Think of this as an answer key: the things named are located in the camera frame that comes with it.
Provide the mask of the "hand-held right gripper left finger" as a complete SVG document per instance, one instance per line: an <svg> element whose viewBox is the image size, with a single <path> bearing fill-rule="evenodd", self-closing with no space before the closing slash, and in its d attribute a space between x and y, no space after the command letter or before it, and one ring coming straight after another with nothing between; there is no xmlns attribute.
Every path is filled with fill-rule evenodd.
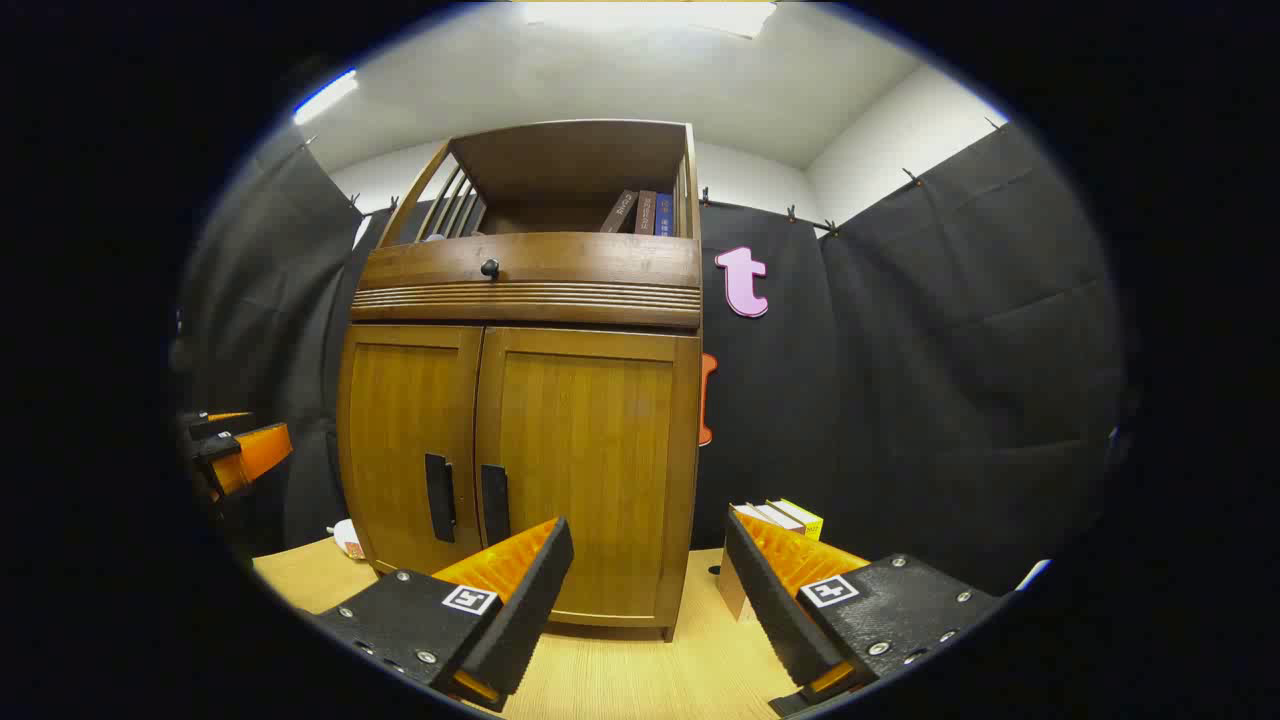
<svg viewBox="0 0 1280 720"><path fill-rule="evenodd" d="M433 574L396 569L312 620L416 685L500 711L572 561L570 524L552 518Z"/></svg>

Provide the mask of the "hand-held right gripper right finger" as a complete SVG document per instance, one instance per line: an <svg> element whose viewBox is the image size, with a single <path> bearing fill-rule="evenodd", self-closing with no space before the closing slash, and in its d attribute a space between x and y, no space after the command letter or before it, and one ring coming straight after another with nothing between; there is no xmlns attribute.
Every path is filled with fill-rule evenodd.
<svg viewBox="0 0 1280 720"><path fill-rule="evenodd" d="M1006 603L911 555L867 561L737 510L724 547L796 687L769 702L780 717L888 683Z"/></svg>

